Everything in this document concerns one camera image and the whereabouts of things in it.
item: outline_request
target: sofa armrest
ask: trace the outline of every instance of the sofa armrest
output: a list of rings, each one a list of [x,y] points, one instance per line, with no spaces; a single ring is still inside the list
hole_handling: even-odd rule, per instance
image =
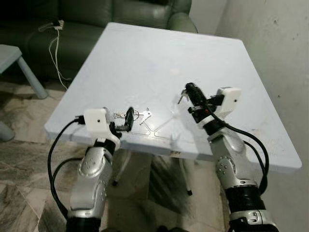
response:
[[[192,20],[183,12],[175,13],[169,18],[168,29],[198,33]]]

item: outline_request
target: table surface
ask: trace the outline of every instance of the table surface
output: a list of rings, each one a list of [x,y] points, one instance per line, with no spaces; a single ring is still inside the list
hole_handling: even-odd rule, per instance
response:
[[[18,47],[0,44],[0,73],[3,73],[21,56]]]
[[[301,167],[245,46],[237,39],[109,23],[45,129],[54,139],[88,108],[123,113],[130,106],[139,111],[149,108],[153,115],[143,125],[137,119],[132,132],[123,133],[122,148],[210,160],[208,136],[188,113],[190,103],[183,100],[177,105],[188,82],[196,83],[207,97],[220,87],[241,88],[238,106],[226,121],[265,144],[271,170],[289,173]],[[79,125],[69,127],[61,140],[93,144],[85,126]],[[258,163],[250,149],[247,156]]]

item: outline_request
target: table leg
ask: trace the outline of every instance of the table leg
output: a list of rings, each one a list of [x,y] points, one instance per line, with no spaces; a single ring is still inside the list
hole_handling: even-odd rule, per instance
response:
[[[187,177],[187,173],[184,169],[184,165],[183,165],[183,160],[182,158],[179,158],[179,165],[180,165],[180,170],[183,174],[183,178],[184,178],[184,181],[185,181],[185,186],[187,188],[187,193],[189,196],[192,195],[192,190],[191,190],[191,187],[190,187],[190,184],[189,184],[189,180],[188,180],[188,177]]]
[[[38,96],[39,99],[44,99],[48,96],[44,87],[40,84],[39,80],[36,78],[34,73],[31,71],[25,60],[20,57],[17,60],[17,63],[20,69],[23,71],[24,75],[26,76],[27,80],[29,81],[30,85],[32,86],[34,92]]]
[[[12,131],[7,125],[0,121],[0,140],[8,141],[13,139],[14,136],[14,131]]]
[[[120,179],[122,173],[123,173],[124,170],[126,169],[127,164],[128,164],[129,161],[130,161],[130,158],[131,158],[131,155],[132,155],[131,151],[126,150],[126,154],[127,154],[126,160],[125,160],[125,162],[123,163],[123,165],[121,166],[120,171],[118,172],[118,174],[116,175],[116,177],[114,178],[114,180],[113,180],[113,182],[112,182],[112,185],[113,185],[113,186],[118,185],[118,181],[119,181],[119,179]]]

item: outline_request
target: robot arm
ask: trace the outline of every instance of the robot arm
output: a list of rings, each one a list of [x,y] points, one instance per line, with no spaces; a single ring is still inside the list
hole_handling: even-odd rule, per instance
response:
[[[78,166],[68,210],[68,232],[98,232],[107,197],[106,188],[112,175],[112,156],[120,147],[121,133],[118,131],[131,130],[133,108],[129,108],[126,122],[120,127],[109,121],[106,108],[86,110],[84,120],[95,143],[87,149]]]
[[[188,109],[200,129],[209,135],[216,173],[223,186],[230,208],[230,230],[235,232],[279,232],[261,199],[253,169],[246,157],[246,147],[237,133],[215,120],[231,113],[240,97],[238,88],[221,88],[217,95],[206,99],[193,83],[186,84],[182,97],[190,99]]]

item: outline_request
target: white cable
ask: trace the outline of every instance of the white cable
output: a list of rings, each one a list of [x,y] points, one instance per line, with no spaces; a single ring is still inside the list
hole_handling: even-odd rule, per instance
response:
[[[59,81],[60,83],[62,84],[62,86],[65,88],[65,89],[68,89],[62,82],[61,78],[63,78],[64,80],[69,80],[69,79],[66,79],[62,76],[61,72],[59,71],[59,68],[58,68],[58,59],[57,59],[57,54],[58,54],[58,49],[59,49],[59,30],[57,30],[57,37],[54,38],[50,43],[49,43],[49,46],[48,46],[48,51],[49,51],[49,54],[52,58],[52,61],[53,61],[53,64],[57,70],[57,74],[58,74],[58,78],[59,78]],[[52,55],[52,52],[51,52],[51,47],[53,45],[53,43],[56,41],[56,51],[55,51],[55,59],[53,58],[53,55]]]
[[[53,55],[52,55],[52,52],[51,52],[51,50],[50,50],[51,47],[52,47],[52,45],[54,44],[54,42],[55,42],[56,40],[57,40],[57,37],[54,38],[54,39],[50,42],[49,47],[48,47],[48,51],[49,51],[49,54],[50,54],[50,56],[51,56],[51,58],[52,58],[53,64],[54,64],[54,66],[55,66],[56,69],[57,69],[56,62],[55,62],[54,57],[53,57]],[[69,80],[69,79],[64,78],[64,77],[62,76],[62,74],[61,74],[60,71],[59,71],[59,74],[60,74],[60,76],[61,76],[64,80]]]
[[[53,23],[47,23],[47,24],[44,24],[43,26],[40,26],[39,28],[38,28],[38,31],[39,32],[43,32],[43,31],[45,31],[46,29],[48,29],[48,28],[53,28],[54,26],[53,26]]]
[[[58,60],[57,60],[57,53],[58,53],[58,48],[59,48],[59,30],[57,30],[57,33],[58,33],[58,36],[57,36],[57,43],[56,43],[56,51],[55,51],[55,60],[56,60],[56,69],[57,69],[57,73],[58,73],[58,77],[59,77],[59,81],[60,83],[62,84],[62,86],[65,88],[65,89],[68,89],[63,83],[62,83],[62,80],[61,80],[61,76],[60,76],[60,72],[59,72],[59,69],[58,69]]]

